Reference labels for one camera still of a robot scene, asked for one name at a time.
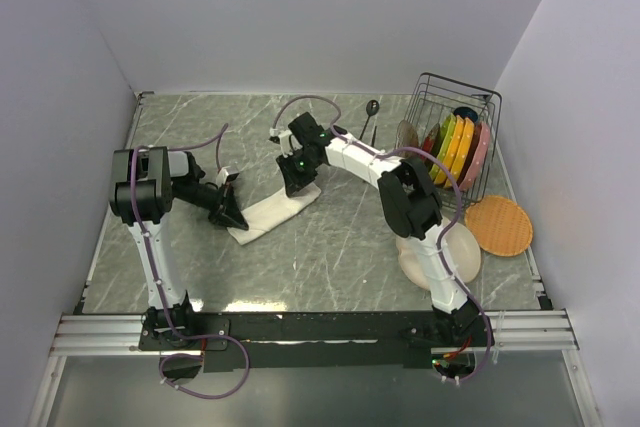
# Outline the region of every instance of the white enclosure wall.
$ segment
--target white enclosure wall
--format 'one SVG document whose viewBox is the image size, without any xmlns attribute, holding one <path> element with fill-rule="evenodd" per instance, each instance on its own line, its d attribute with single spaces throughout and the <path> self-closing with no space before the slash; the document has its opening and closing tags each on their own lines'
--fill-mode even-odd
<svg viewBox="0 0 640 427">
<path fill-rule="evenodd" d="M 79 299 L 134 98 L 79 0 L 0 0 L 0 424 L 26 422 Z"/>
<path fill-rule="evenodd" d="M 501 142 L 605 425 L 640 422 L 640 2 L 543 0 L 498 84 Z"/>
<path fill-rule="evenodd" d="M 86 0 L 134 90 L 493 87 L 540 0 Z"/>
</svg>

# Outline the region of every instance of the orange placemat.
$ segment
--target orange placemat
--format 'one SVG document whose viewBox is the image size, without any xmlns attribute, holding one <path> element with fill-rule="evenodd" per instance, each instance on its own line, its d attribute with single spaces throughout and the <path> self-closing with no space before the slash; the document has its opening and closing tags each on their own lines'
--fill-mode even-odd
<svg viewBox="0 0 640 427">
<path fill-rule="evenodd" d="M 469 207 L 464 222 L 480 247 L 502 257 L 521 254 L 533 239 L 527 213 L 514 201 L 499 195 L 489 195 Z"/>
</svg>

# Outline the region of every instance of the wire dish rack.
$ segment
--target wire dish rack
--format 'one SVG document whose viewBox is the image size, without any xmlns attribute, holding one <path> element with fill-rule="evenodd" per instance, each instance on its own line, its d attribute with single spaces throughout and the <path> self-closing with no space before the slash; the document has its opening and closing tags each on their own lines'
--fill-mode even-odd
<svg viewBox="0 0 640 427">
<path fill-rule="evenodd" d="M 502 96 L 493 90 L 425 72 L 420 75 L 416 83 L 404 120 L 414 127 L 419 145 L 422 146 L 423 140 L 432 127 L 437 123 L 442 125 L 458 107 L 473 109 L 478 115 L 477 122 L 485 122 L 490 132 L 489 147 L 482 170 L 471 187 L 462 192 L 462 206 L 466 208 L 482 200 L 487 189 L 489 171 L 495 155 Z M 396 147 L 401 146 L 399 143 L 398 138 Z M 453 189 L 440 186 L 439 193 L 444 205 L 455 207 L 456 198 Z"/>
</svg>

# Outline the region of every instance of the gray marble countertop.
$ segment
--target gray marble countertop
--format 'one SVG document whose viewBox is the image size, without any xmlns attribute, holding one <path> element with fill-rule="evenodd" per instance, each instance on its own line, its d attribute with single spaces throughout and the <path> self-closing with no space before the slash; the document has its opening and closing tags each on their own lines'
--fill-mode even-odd
<svg viewBox="0 0 640 427">
<path fill-rule="evenodd" d="M 241 174 L 236 196 L 248 207 L 283 186 L 267 140 L 278 109 L 290 95 L 146 95 L 133 145 L 183 146 L 201 142 L 230 123 L 220 156 Z M 368 100 L 380 101 L 376 147 L 395 143 L 408 96 L 329 95 L 341 105 L 338 125 L 358 135 Z M 283 116 L 286 124 L 308 110 L 328 125 L 334 110 L 301 101 Z M 215 177 L 215 147 L 194 151 L 198 164 Z M 400 269 L 394 234 L 384 221 L 377 191 L 340 169 L 321 168 L 321 196 L 302 213 L 245 246 L 207 221 L 207 212 L 175 200 L 172 247 L 196 309 L 204 311 L 427 310 L 429 293 Z M 509 196 L 505 173 L 494 159 L 487 194 Z M 144 274 L 135 244 L 110 215 L 87 290 L 85 313 L 132 313 L 147 308 Z M 525 254 L 511 258 L 483 252 L 478 278 L 469 287 L 488 310 L 538 309 Z"/>
</svg>

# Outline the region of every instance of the white cloth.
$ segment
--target white cloth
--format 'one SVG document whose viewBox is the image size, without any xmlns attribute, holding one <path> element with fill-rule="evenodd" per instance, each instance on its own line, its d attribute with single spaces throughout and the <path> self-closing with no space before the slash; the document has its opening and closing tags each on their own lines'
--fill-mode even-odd
<svg viewBox="0 0 640 427">
<path fill-rule="evenodd" d="M 240 245 L 249 243 L 301 212 L 320 196 L 320 192 L 320 187 L 311 183 L 298 192 L 295 197 L 289 198 L 283 187 L 271 197 L 267 197 L 242 211 L 244 219 L 249 224 L 249 230 L 233 227 L 228 227 L 227 230 Z"/>
</svg>

